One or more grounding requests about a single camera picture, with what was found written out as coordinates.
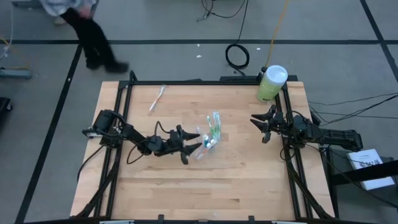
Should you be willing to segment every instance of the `wooden table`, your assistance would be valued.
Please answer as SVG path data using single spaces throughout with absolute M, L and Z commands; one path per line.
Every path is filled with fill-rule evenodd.
M 100 110 L 114 108 L 117 87 L 118 82 L 102 84 L 94 119 Z M 292 109 L 310 118 L 303 83 L 288 82 L 288 87 Z M 125 141 L 113 219 L 153 220 L 164 214 L 167 220 L 247 220 L 249 215 L 256 220 L 294 220 L 286 165 L 279 157 L 281 137 L 273 133 L 263 144 L 262 134 L 249 121 L 251 114 L 265 113 L 272 104 L 257 100 L 257 86 L 168 86 L 148 114 L 159 90 L 158 85 L 133 87 L 128 123 L 145 136 L 153 135 L 156 121 L 166 130 L 181 124 L 195 133 L 197 125 L 208 131 L 206 116 L 218 110 L 222 140 L 215 153 L 199 161 L 190 157 L 187 166 L 181 163 L 179 153 L 144 156 L 127 165 L 127 154 L 134 145 Z M 99 147 L 99 141 L 88 141 L 85 159 Z M 311 147 L 301 152 L 308 189 L 326 212 L 334 215 L 319 152 Z M 134 151 L 131 160 L 138 156 Z M 81 172 L 71 215 L 80 212 L 97 190 L 103 159 L 104 150 Z M 304 217 L 302 194 L 297 190 Z M 107 198 L 106 192 L 102 214 Z

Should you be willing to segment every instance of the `green toothbrush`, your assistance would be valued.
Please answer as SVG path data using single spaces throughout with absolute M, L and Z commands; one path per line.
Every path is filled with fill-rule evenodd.
M 215 137 L 215 135 L 214 135 L 214 129 L 213 129 L 213 127 L 211 127 L 211 120 L 210 120 L 210 117 L 209 117 L 209 116 L 207 116 L 207 122 L 209 123 L 211 136 L 214 138 L 214 137 Z

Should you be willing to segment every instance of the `green container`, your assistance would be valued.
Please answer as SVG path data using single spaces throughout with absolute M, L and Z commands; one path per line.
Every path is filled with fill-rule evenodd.
M 257 99 L 261 102 L 272 100 L 287 80 L 287 71 L 279 65 L 270 66 L 262 77 Z

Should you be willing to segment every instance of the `white lid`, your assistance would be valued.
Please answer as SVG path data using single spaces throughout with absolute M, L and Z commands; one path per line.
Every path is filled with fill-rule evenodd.
M 272 65 L 267 69 L 266 75 L 272 82 L 285 83 L 288 74 L 284 67 L 280 65 Z

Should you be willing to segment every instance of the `floor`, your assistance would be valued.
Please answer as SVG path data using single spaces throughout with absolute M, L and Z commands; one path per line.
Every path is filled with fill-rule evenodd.
M 241 3 L 218 0 L 214 11 L 229 15 Z M 8 4 L 0 1 L 0 35 L 6 39 L 11 33 Z M 278 0 L 250 0 L 241 37 L 251 56 L 244 71 L 247 75 L 255 75 L 264 65 L 283 5 Z M 298 75 L 309 101 L 334 103 L 395 92 L 397 7 L 395 0 L 291 1 L 271 64 Z M 203 13 L 200 0 L 100 0 L 95 20 L 111 40 L 117 57 L 131 64 L 139 80 L 218 80 L 238 75 L 226 63 L 224 50 L 238 37 L 243 12 L 231 19 L 210 16 L 196 22 Z M 11 98 L 14 104 L 0 132 L 0 170 L 5 180 L 0 182 L 0 222 L 15 222 L 45 148 L 48 154 L 45 161 L 39 160 L 44 166 L 25 221 L 67 218 L 86 147 L 81 130 L 92 122 L 101 82 L 126 80 L 127 74 L 87 70 L 84 56 L 76 51 L 74 31 L 68 26 L 55 27 L 40 9 L 14 8 L 14 43 L 17 50 L 0 66 L 20 67 L 27 62 L 34 76 L 30 80 L 0 80 L 0 96 Z M 236 63 L 244 60 L 237 50 L 231 50 L 230 56 Z M 314 108 L 350 113 L 379 101 Z M 396 116 L 397 110 L 398 101 L 391 100 L 363 115 Z M 54 118 L 59 113 L 57 123 Z M 365 149 L 376 148 L 382 156 L 398 158 L 397 125 L 397 119 L 350 118 L 327 128 L 355 129 L 361 133 Z M 339 206 L 343 220 L 395 223 L 398 218 L 397 210 L 379 204 L 369 208 L 357 200 L 344 200 Z

